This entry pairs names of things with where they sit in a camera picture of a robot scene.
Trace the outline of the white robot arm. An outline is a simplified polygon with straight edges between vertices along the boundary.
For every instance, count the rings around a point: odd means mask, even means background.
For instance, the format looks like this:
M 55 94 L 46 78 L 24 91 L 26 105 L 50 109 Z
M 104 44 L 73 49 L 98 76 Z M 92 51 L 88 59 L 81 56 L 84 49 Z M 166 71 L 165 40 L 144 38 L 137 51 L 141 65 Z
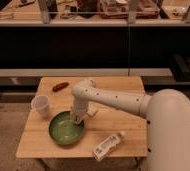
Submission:
M 190 99 L 173 89 L 153 95 L 98 89 L 92 79 L 72 88 L 71 118 L 79 123 L 91 101 L 142 117 L 147 124 L 148 171 L 190 171 Z

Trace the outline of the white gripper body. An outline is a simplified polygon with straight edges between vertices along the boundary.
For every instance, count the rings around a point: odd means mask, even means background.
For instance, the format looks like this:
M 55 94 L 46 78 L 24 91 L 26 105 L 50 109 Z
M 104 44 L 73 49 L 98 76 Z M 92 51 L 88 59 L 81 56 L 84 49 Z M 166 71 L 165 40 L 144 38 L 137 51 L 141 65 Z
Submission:
M 70 113 L 71 119 L 76 124 L 80 124 L 87 111 L 88 111 L 88 101 L 82 98 L 75 97 L 71 105 L 71 113 Z

